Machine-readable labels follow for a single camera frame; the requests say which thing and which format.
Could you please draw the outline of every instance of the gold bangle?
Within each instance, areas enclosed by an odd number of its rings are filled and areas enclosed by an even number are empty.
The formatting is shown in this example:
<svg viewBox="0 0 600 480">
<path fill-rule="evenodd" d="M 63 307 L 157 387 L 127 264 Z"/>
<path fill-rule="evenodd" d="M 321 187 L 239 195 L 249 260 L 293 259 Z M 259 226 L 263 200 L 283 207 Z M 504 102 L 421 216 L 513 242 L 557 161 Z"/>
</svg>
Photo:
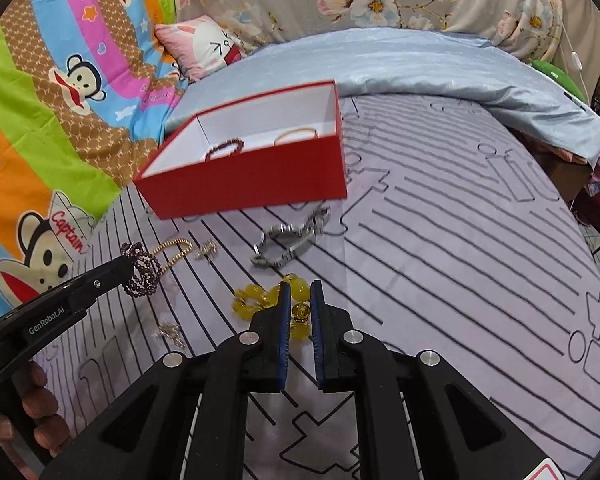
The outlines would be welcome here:
<svg viewBox="0 0 600 480">
<path fill-rule="evenodd" d="M 315 128 L 309 128 L 308 126 L 302 126 L 301 128 L 293 128 L 291 130 L 287 130 L 286 132 L 279 134 L 279 136 L 276 137 L 276 140 L 273 141 L 273 145 L 275 146 L 278 143 L 278 141 L 282 140 L 284 137 L 298 132 L 311 132 L 314 134 L 314 136 L 312 137 L 313 139 L 318 138 L 318 130 L 316 130 Z"/>
</svg>

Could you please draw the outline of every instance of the cartoon pillow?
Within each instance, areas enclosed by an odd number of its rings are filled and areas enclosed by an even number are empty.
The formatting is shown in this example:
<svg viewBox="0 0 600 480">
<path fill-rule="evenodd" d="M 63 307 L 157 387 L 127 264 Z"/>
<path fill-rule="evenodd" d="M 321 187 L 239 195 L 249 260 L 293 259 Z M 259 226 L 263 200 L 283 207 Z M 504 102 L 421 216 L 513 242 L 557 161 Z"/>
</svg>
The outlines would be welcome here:
<svg viewBox="0 0 600 480">
<path fill-rule="evenodd" d="M 173 25 L 156 25 L 155 35 L 191 82 L 241 60 L 234 40 L 208 16 Z"/>
</svg>

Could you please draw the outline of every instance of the yellow bead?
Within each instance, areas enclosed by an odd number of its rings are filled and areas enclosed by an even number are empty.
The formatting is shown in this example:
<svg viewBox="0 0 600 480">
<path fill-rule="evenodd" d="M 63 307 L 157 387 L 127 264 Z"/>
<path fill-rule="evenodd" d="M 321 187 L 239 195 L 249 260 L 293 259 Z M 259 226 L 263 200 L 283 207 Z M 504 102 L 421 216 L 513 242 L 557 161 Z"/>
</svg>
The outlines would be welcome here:
<svg viewBox="0 0 600 480">
<path fill-rule="evenodd" d="M 294 323 L 307 323 L 311 316 L 311 307 L 306 303 L 296 303 L 291 307 L 291 319 Z"/>
<path fill-rule="evenodd" d="M 283 282 L 287 282 L 287 283 L 291 283 L 291 280 L 296 279 L 298 276 L 292 272 L 290 272 L 289 274 L 285 274 L 284 276 L 282 276 L 282 281 Z"/>
<path fill-rule="evenodd" d="M 289 333 L 293 339 L 306 339 L 309 337 L 310 327 L 308 323 L 292 323 Z"/>
<path fill-rule="evenodd" d="M 251 321 L 253 314 L 260 310 L 258 306 L 247 304 L 240 298 L 234 298 L 233 308 L 234 312 L 245 321 Z"/>
<path fill-rule="evenodd" d="M 294 278 L 289 283 L 291 286 L 291 297 L 299 301 L 300 303 L 304 303 L 305 301 L 309 301 L 309 296 L 311 295 L 311 290 L 309 289 L 308 283 L 302 278 Z"/>
<path fill-rule="evenodd" d="M 276 304 L 278 304 L 278 297 L 280 295 L 280 286 L 276 285 L 273 288 L 271 288 L 269 290 L 269 292 L 266 292 L 264 295 L 264 301 L 267 304 L 267 306 L 274 306 Z"/>
<path fill-rule="evenodd" d="M 250 300 L 259 300 L 264 293 L 264 289 L 259 285 L 250 283 L 244 288 L 244 293 Z"/>
</svg>

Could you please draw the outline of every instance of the amber bead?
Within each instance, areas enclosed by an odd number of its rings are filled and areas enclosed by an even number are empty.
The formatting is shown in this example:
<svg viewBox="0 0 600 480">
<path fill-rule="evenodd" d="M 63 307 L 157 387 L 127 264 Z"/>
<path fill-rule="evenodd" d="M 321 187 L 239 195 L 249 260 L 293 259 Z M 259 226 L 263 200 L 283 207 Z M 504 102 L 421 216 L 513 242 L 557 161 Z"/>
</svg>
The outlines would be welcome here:
<svg viewBox="0 0 600 480">
<path fill-rule="evenodd" d="M 309 337 L 311 328 L 308 323 L 292 323 L 289 333 L 293 339 L 306 339 Z"/>
<path fill-rule="evenodd" d="M 244 294 L 250 300 L 257 301 L 260 298 L 262 298 L 262 295 L 264 294 L 264 289 L 259 285 L 253 285 L 253 283 L 250 283 L 244 288 Z"/>
<path fill-rule="evenodd" d="M 260 310 L 257 305 L 247 304 L 241 298 L 234 298 L 234 312 L 243 320 L 251 321 L 253 314 Z"/>
<path fill-rule="evenodd" d="M 305 301 L 309 301 L 309 296 L 311 295 L 311 290 L 309 289 L 308 283 L 302 278 L 294 278 L 289 283 L 291 286 L 291 297 L 299 301 L 299 303 L 304 303 Z"/>
<path fill-rule="evenodd" d="M 291 284 L 291 281 L 296 279 L 297 277 L 297 274 L 290 272 L 289 274 L 285 274 L 284 276 L 282 276 L 282 281 Z"/>
<path fill-rule="evenodd" d="M 269 289 L 268 292 L 264 294 L 264 302 L 267 306 L 274 306 L 278 304 L 278 297 L 280 295 L 280 286 L 276 285 L 273 288 Z"/>
</svg>

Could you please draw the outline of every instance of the cable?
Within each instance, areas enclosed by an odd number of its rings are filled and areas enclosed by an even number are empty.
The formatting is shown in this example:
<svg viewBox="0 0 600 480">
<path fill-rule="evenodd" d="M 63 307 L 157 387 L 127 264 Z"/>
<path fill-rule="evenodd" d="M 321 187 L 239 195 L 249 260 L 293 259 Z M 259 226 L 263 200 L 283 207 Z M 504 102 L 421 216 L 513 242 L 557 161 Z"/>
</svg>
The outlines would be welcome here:
<svg viewBox="0 0 600 480">
<path fill-rule="evenodd" d="M 561 42 L 558 42 L 558 47 L 560 47 L 560 53 L 562 54 L 562 57 L 564 58 L 564 62 L 566 64 L 568 64 L 569 63 L 568 60 L 570 60 L 571 64 L 573 65 L 573 68 L 578 73 L 578 77 L 580 78 L 580 82 L 582 83 L 582 89 L 584 90 L 584 93 L 587 96 L 587 105 L 590 106 L 591 105 L 591 97 L 589 97 L 589 92 L 587 91 L 587 85 L 585 85 L 584 78 L 582 77 L 582 63 L 580 62 L 580 57 L 578 56 L 578 53 L 576 52 L 576 50 L 573 47 L 573 44 L 571 43 L 571 39 L 569 38 L 569 33 L 567 32 L 567 28 L 564 26 L 564 21 L 562 20 L 562 14 L 559 12 L 558 9 L 556 9 L 556 14 L 558 15 L 558 19 L 560 20 L 560 26 L 562 27 L 564 37 L 567 38 L 567 43 L 569 44 L 569 48 L 571 49 L 571 56 L 569 56 L 569 58 L 567 58 L 564 55 L 564 49 L 562 48 L 562 44 L 561 44 Z"/>
</svg>

